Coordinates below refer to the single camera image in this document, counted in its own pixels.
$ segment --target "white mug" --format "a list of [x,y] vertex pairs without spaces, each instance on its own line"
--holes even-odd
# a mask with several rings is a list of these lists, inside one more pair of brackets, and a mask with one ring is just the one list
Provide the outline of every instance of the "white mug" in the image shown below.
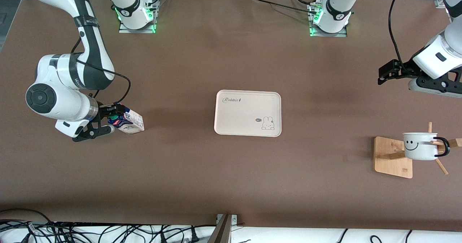
[[[404,154],[408,159],[434,160],[449,154],[449,142],[446,138],[437,136],[437,133],[403,133]],[[431,141],[441,140],[444,144],[444,153],[438,154],[438,146]]]

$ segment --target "brown table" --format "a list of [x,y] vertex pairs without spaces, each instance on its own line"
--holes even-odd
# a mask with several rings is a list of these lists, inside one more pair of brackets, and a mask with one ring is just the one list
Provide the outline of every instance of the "brown table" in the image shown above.
[[[110,1],[91,2],[116,71],[132,80],[124,102],[147,129],[74,143],[27,107],[40,57],[69,52],[78,33],[64,11],[22,1],[0,54],[1,208],[61,221],[203,224],[229,212],[248,226],[462,229],[461,151],[441,159],[446,176],[425,161],[413,179],[373,171],[375,136],[400,139],[428,121],[462,136],[461,100],[409,91],[406,79],[377,85],[396,57],[391,0],[358,0],[344,39],[310,37],[306,14],[255,0],[168,0],[156,34],[119,34]],[[403,58],[448,22],[432,0],[398,0]],[[116,78],[98,98],[125,88]],[[223,89],[278,92],[282,134],[216,134]]]

